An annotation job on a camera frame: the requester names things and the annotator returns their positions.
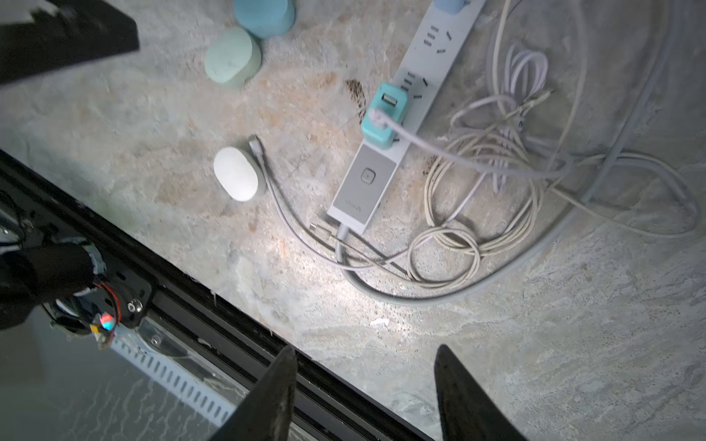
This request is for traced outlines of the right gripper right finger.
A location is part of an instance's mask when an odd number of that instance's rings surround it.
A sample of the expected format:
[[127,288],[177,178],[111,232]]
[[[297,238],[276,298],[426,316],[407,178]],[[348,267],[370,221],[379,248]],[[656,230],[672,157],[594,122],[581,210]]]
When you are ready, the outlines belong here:
[[434,378],[444,440],[526,440],[447,345],[437,351]]

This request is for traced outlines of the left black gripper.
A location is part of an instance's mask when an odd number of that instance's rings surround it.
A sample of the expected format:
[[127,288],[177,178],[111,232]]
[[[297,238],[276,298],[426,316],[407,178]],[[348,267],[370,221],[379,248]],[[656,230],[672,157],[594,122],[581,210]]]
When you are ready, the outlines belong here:
[[140,49],[135,20],[106,1],[53,1],[1,26],[1,84]]

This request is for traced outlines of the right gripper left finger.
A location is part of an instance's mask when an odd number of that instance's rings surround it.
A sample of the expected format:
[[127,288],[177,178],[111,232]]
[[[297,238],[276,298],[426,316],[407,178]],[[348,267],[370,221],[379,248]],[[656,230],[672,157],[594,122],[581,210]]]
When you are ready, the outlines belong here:
[[288,440],[297,367],[295,349],[284,347],[211,441]]

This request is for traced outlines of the white earbud case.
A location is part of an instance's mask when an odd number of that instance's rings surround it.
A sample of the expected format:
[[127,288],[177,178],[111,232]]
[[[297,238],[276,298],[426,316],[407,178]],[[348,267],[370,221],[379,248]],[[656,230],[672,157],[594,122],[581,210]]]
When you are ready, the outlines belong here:
[[226,193],[238,202],[258,198],[267,188],[261,166],[244,149],[222,148],[213,159],[213,172]]

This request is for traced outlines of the teal charger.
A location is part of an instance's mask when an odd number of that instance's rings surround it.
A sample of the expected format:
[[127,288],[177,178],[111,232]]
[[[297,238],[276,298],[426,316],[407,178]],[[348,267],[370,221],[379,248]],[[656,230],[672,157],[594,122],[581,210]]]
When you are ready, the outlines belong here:
[[360,125],[364,140],[382,150],[389,149],[396,135],[390,122],[400,125],[406,117],[409,106],[406,86],[381,84]]

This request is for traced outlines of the white power strip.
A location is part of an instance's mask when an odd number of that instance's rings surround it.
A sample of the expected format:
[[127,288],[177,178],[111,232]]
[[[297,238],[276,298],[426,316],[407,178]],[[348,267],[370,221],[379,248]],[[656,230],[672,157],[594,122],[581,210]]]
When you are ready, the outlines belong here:
[[[417,133],[484,6],[482,0],[466,1],[456,14],[436,2],[429,6],[395,76],[380,85],[369,109]],[[355,233],[368,227],[410,146],[388,128],[375,135],[369,118],[361,131],[363,141],[327,211]]]

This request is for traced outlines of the teal blue charger adapter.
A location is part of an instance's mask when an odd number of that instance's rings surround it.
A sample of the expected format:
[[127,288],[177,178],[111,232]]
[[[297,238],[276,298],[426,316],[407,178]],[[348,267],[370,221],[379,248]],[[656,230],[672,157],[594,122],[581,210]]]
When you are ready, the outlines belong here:
[[468,3],[467,0],[434,0],[433,5],[436,9],[443,11],[449,15],[459,14]]

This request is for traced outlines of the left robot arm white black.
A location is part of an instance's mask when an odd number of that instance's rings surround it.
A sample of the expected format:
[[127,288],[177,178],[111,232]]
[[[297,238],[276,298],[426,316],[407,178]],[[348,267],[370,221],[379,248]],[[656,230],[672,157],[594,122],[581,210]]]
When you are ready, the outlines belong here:
[[[53,1],[1,28],[1,83],[133,53],[136,22],[105,1]],[[1,325],[36,308],[76,334],[110,345],[137,327],[154,294],[150,276],[116,250],[119,235],[8,154],[1,157]]]

